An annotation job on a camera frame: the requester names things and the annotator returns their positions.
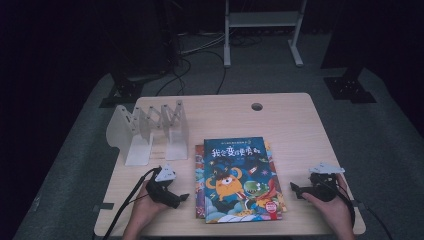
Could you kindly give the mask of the person's right hand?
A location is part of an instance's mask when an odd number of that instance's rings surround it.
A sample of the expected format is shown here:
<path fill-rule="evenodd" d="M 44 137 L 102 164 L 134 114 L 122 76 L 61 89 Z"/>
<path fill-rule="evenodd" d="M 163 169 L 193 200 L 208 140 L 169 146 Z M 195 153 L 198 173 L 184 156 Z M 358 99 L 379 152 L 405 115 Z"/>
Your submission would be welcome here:
<path fill-rule="evenodd" d="M 338 191 L 342 195 L 342 198 L 337 196 L 329 202 L 324 202 L 310 194 L 307 201 L 318 209 L 334 233 L 353 232 L 351 212 L 349 207 L 344 202 L 344 199 L 349 198 L 348 194 L 346 193 L 347 185 L 341 174 L 337 174 L 336 179 L 339 185 Z"/>

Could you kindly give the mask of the black stand base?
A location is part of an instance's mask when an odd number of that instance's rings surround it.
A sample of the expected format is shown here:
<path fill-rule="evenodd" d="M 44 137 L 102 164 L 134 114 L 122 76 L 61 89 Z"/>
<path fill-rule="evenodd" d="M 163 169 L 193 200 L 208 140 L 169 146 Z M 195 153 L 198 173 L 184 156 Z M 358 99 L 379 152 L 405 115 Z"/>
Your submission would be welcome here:
<path fill-rule="evenodd" d="M 373 95 L 359 82 L 362 67 L 349 67 L 342 76 L 325 77 L 324 82 L 335 100 L 349 100 L 354 104 L 375 103 Z"/>
<path fill-rule="evenodd" d="M 113 80 L 114 84 L 108 96 L 101 103 L 100 108 L 113 108 L 116 105 L 135 103 L 141 96 L 143 85 L 128 79 Z"/>

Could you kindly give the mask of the white expandable book rack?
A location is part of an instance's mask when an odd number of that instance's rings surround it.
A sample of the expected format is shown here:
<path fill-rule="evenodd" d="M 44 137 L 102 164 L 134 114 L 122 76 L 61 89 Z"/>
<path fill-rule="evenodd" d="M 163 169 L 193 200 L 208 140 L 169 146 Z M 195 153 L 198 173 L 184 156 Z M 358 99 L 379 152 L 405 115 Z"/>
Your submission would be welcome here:
<path fill-rule="evenodd" d="M 106 140 L 119 149 L 126 166 L 146 166 L 155 130 L 162 130 L 166 137 L 167 161 L 188 158 L 189 127 L 182 100 L 177 100 L 174 108 L 164 104 L 160 109 L 150 106 L 146 111 L 135 107 L 129 112 L 118 105 L 107 126 Z"/>

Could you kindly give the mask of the light blue animals picture book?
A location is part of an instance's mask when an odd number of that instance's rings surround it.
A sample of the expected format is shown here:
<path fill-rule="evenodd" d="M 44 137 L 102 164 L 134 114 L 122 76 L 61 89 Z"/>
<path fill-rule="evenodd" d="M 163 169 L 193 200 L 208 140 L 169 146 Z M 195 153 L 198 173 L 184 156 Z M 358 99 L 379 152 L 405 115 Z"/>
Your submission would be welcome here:
<path fill-rule="evenodd" d="M 204 146 L 196 145 L 196 217 L 207 223 L 281 220 L 287 208 L 268 142 L 264 151 L 254 165 L 207 175 Z"/>

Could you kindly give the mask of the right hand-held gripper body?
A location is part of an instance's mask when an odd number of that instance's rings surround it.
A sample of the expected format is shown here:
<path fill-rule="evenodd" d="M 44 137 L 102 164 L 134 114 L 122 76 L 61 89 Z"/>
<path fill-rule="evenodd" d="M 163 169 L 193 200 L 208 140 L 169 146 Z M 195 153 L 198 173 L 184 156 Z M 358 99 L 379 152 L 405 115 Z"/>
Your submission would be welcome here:
<path fill-rule="evenodd" d="M 345 169 L 338 166 L 321 162 L 309 169 L 310 181 L 313 185 L 313 195 L 324 201 L 329 202 L 337 195 L 336 175 L 344 173 Z"/>

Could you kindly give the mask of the person's left hand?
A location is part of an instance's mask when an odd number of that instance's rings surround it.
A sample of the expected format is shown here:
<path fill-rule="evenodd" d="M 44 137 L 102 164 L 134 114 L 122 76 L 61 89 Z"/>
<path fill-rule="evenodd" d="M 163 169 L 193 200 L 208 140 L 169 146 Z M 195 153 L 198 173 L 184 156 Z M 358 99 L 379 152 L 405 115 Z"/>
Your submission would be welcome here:
<path fill-rule="evenodd" d="M 137 199 L 134 201 L 130 220 L 127 228 L 132 232 L 139 233 L 144 229 L 156 216 L 165 211 L 168 206 L 163 203 L 154 202 L 148 195 L 146 190 L 148 182 L 145 182 Z"/>

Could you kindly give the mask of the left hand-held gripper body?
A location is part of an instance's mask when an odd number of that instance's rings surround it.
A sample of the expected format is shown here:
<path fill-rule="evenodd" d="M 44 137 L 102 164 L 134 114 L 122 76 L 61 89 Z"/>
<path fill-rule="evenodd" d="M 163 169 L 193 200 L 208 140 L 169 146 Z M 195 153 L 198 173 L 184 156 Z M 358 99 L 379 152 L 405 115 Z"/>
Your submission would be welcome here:
<path fill-rule="evenodd" d="M 168 207 L 174 206 L 176 201 L 181 201 L 180 196 L 170 192 L 168 186 L 176 179 L 176 174 L 169 164 L 154 169 L 146 190 L 154 202 L 163 203 Z"/>

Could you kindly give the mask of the dark blue monster picture book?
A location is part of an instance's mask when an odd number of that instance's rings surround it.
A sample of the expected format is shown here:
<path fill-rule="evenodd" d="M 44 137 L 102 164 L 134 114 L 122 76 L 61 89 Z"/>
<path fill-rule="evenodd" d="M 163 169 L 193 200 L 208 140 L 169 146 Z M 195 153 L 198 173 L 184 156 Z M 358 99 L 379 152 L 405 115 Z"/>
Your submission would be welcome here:
<path fill-rule="evenodd" d="M 283 194 L 263 138 L 206 139 L 203 161 L 206 223 L 282 218 Z"/>

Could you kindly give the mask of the white metal desk frame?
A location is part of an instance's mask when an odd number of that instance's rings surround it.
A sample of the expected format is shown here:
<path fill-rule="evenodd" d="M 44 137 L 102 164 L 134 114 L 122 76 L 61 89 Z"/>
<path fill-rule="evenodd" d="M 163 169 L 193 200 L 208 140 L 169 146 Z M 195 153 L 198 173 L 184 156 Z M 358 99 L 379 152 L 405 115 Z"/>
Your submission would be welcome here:
<path fill-rule="evenodd" d="M 225 0 L 224 15 L 224 47 L 223 65 L 231 66 L 230 30 L 232 28 L 266 28 L 266 27 L 293 27 L 294 33 L 288 40 L 294 63 L 297 67 L 303 67 L 304 62 L 297 48 L 297 42 L 303 23 L 308 0 L 301 0 L 298 11 L 283 12 L 231 12 L 230 0 Z"/>

